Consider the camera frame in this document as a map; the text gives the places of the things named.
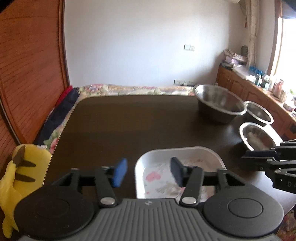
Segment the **large steel bowl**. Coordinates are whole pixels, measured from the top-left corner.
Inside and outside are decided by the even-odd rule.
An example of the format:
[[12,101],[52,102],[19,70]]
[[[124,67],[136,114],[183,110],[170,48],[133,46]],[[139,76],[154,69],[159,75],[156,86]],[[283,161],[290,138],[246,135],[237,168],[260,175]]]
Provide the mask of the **large steel bowl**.
[[193,90],[202,117],[226,124],[247,112],[244,101],[224,87],[201,84],[196,85]]

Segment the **stack of magazines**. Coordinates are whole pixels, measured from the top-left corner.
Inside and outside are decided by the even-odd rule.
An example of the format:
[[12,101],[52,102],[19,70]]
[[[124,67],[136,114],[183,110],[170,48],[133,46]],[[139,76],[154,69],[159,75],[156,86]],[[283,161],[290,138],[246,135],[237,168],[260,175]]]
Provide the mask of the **stack of magazines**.
[[231,49],[223,50],[224,59],[221,65],[226,68],[233,68],[234,66],[241,66],[247,64],[247,57],[233,52]]

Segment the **white power strip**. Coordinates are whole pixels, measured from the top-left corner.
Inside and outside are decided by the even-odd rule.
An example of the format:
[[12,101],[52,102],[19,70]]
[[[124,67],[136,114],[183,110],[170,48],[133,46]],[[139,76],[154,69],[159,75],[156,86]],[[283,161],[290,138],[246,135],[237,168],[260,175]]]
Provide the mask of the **white power strip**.
[[187,80],[174,80],[174,85],[178,85],[178,86],[195,86],[196,83],[194,81],[187,81]]

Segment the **dark blue blanket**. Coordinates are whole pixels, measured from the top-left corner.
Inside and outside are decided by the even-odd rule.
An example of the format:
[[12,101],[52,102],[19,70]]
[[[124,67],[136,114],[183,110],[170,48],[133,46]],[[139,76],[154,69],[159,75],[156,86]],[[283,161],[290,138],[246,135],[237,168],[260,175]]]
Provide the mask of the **dark blue blanket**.
[[67,114],[74,106],[79,95],[78,88],[73,88],[72,91],[65,97],[65,99],[57,107],[53,108],[41,130],[39,131],[36,139],[34,140],[34,144],[43,145],[44,141],[50,138],[53,131],[60,124],[62,124],[63,120],[65,120]]

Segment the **floral square plate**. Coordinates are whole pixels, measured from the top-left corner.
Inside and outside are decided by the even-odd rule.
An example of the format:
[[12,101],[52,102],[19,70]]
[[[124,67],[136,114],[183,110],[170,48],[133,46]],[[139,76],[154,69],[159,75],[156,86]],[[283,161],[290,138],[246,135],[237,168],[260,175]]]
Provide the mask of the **floral square plate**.
[[172,157],[178,158],[184,166],[198,166],[206,172],[226,168],[220,156],[206,147],[149,151],[138,159],[134,168],[137,198],[174,198],[179,202],[184,188],[177,185],[171,174]]

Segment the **wooden louvered wardrobe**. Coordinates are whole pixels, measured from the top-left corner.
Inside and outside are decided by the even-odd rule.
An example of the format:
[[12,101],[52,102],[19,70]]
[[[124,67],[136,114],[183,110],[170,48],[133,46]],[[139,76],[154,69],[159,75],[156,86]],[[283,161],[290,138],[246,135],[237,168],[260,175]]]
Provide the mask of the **wooden louvered wardrobe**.
[[12,1],[1,9],[1,168],[32,143],[69,86],[64,1]]

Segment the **yellow plush toy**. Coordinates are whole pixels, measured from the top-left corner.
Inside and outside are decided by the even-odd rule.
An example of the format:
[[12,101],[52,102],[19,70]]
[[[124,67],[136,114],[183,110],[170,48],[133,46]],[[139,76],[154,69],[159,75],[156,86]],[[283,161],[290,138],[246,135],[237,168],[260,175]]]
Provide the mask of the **yellow plush toy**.
[[52,154],[43,146],[21,144],[15,148],[1,178],[1,209],[4,213],[3,234],[11,238],[18,231],[14,220],[16,205],[43,186]]

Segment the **small steel bowl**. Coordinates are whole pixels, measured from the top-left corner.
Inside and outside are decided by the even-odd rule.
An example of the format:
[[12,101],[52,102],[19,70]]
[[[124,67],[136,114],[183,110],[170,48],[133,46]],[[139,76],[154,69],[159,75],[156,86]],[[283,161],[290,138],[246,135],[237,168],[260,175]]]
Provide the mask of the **small steel bowl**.
[[282,142],[282,138],[271,125],[260,126],[245,122],[239,127],[239,134],[243,144],[250,151],[267,151]]

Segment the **red cloth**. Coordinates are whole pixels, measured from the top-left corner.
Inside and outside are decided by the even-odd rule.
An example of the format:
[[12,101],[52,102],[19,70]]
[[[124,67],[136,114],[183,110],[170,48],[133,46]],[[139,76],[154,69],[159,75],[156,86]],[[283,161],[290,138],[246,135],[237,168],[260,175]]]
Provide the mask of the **red cloth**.
[[59,98],[55,104],[55,107],[57,107],[65,99],[65,97],[72,91],[72,89],[73,89],[73,86],[70,85],[62,92],[62,94],[59,96]]

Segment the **medium steel bowl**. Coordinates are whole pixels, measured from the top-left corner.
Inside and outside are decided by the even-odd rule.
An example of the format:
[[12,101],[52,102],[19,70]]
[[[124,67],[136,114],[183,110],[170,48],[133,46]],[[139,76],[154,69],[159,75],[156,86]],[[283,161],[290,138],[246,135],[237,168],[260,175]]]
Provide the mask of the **medium steel bowl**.
[[253,101],[245,101],[247,112],[244,114],[244,119],[248,122],[256,123],[260,126],[272,125],[274,119],[272,115],[261,105]]

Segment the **floral bed quilt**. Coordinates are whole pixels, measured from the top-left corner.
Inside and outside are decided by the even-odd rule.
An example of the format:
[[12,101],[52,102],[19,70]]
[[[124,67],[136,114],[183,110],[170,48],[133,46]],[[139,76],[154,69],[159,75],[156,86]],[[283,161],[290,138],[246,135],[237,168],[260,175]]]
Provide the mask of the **floral bed quilt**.
[[119,86],[110,84],[93,84],[76,87],[79,90],[79,97],[74,106],[67,114],[65,120],[51,134],[50,138],[44,141],[43,146],[52,154],[56,148],[60,135],[78,102],[85,98],[95,96],[117,96],[117,95],[185,95],[194,96],[193,87],[170,86],[170,87],[151,87],[151,86]]

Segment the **white wall switch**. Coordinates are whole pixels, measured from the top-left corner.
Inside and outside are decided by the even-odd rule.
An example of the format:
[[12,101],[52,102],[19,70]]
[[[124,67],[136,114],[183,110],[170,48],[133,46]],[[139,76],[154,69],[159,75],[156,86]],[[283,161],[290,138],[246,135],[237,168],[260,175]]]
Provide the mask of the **white wall switch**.
[[195,47],[193,45],[184,44],[184,50],[194,51],[195,50]]

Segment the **wooden sideboard cabinet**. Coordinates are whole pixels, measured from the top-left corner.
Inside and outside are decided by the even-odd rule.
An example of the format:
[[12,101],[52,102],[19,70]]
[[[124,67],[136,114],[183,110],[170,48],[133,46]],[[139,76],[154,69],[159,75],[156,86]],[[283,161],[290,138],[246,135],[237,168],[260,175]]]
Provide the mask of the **wooden sideboard cabinet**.
[[227,88],[243,101],[249,100],[263,106],[271,113],[274,119],[272,127],[281,138],[283,140],[295,139],[295,118],[283,107],[281,102],[274,98],[270,91],[255,86],[222,66],[218,68],[216,84]]

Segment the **patterned beige curtain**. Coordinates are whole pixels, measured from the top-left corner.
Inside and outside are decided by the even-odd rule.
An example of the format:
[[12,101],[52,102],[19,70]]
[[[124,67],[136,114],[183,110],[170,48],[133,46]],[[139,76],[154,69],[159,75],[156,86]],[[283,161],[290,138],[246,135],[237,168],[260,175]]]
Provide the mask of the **patterned beige curtain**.
[[259,29],[259,0],[240,1],[243,5],[243,13],[246,16],[248,30],[248,66],[255,66],[256,62],[256,40]]

